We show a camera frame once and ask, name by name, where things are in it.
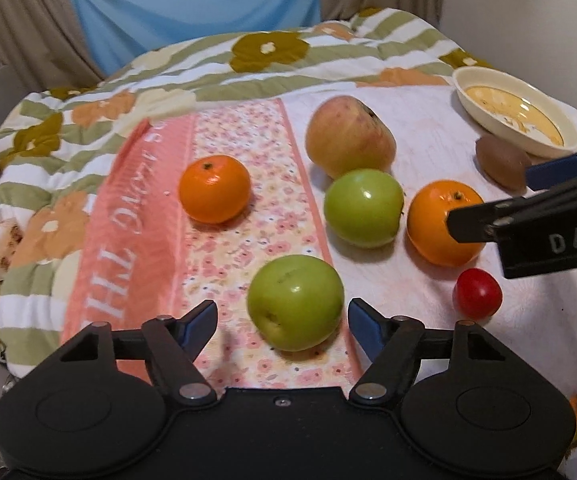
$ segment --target floral blanket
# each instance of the floral blanket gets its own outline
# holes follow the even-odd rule
[[[349,22],[173,44],[97,88],[28,95],[0,129],[0,211],[25,233],[0,283],[0,360],[24,376],[60,344],[98,188],[143,118],[320,89],[444,84],[478,63],[412,14],[367,9]]]

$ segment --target orange flower pattern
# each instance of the orange flower pattern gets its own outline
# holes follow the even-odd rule
[[[382,70],[379,79],[373,83],[358,81],[355,83],[358,87],[363,86],[444,86],[448,82],[439,75],[430,75],[415,70],[414,68],[386,68]]]
[[[57,200],[54,208],[35,213],[11,261],[11,268],[27,264],[60,260],[79,250],[89,216],[84,211],[88,195],[75,191]]]
[[[355,38],[355,35],[350,30],[350,28],[339,22],[320,23],[319,25],[315,25],[315,27],[313,27],[313,32],[322,32],[323,34],[328,34],[329,36],[333,36],[338,40],[348,41]]]
[[[129,113],[135,104],[135,95],[124,90],[109,99],[93,101],[73,108],[71,119],[78,126],[89,128],[102,118],[114,121]]]

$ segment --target orange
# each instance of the orange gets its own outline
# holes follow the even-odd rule
[[[477,192],[461,182],[438,180],[415,195],[409,208],[406,229],[419,253],[429,262],[444,267],[461,267],[481,252],[484,244],[460,244],[446,227],[452,209],[483,203]]]
[[[211,155],[186,168],[178,190],[188,216],[205,224],[220,224],[248,205],[251,176],[236,158]]]

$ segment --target cherry tomato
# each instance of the cherry tomato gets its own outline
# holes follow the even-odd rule
[[[453,289],[453,305],[470,319],[490,317],[501,306],[503,295],[495,278],[485,270],[466,269]]]

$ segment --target pink towel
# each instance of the pink towel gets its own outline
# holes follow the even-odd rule
[[[222,227],[193,224],[177,186],[202,156],[231,155],[251,173],[254,206]],[[96,320],[138,328],[217,302],[217,333],[196,365],[218,390],[342,386],[358,378],[350,334],[285,354],[262,340],[246,312],[255,272],[281,254],[332,262],[306,170],[279,100],[249,102],[137,126],[98,193],[66,312],[63,339]],[[143,376],[143,368],[123,364]]]

